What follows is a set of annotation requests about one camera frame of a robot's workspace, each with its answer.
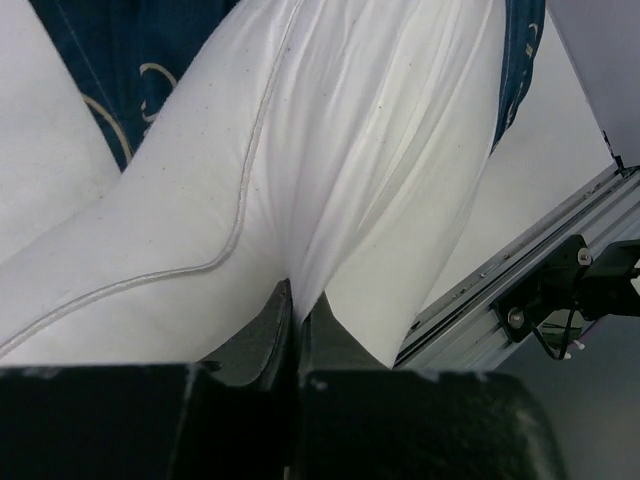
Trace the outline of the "white pillow insert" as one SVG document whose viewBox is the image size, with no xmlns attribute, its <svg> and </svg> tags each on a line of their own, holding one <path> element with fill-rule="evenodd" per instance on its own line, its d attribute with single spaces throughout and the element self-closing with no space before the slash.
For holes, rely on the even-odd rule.
<svg viewBox="0 0 640 480">
<path fill-rule="evenodd" d="M 1 268 L 5 365 L 194 361 L 289 280 L 385 366 L 495 136 L 501 1 L 246 1 L 101 199 Z"/>
</svg>

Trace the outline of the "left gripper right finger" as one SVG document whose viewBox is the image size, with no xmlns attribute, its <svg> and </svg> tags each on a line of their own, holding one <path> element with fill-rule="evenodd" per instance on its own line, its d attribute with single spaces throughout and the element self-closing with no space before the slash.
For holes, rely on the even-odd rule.
<svg viewBox="0 0 640 480">
<path fill-rule="evenodd" d="M 392 370 L 317 301 L 300 333 L 300 479 L 565 479 L 551 423 L 516 378 Z"/>
</svg>

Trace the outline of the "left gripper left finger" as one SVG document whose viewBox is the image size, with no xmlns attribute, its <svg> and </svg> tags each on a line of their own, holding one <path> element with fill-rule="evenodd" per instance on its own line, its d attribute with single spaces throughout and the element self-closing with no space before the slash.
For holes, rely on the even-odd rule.
<svg viewBox="0 0 640 480">
<path fill-rule="evenodd" d="M 292 301 L 197 362 L 1 371 L 5 479 L 280 479 L 293 457 Z"/>
</svg>

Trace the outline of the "blue patterned pillowcase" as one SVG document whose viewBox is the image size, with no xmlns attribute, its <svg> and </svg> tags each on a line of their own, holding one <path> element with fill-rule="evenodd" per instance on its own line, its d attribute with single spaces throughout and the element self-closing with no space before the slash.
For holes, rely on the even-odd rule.
<svg viewBox="0 0 640 480">
<path fill-rule="evenodd" d="M 37 1 L 120 169 L 233 178 L 480 167 L 533 76 L 542 1 Z"/>
</svg>

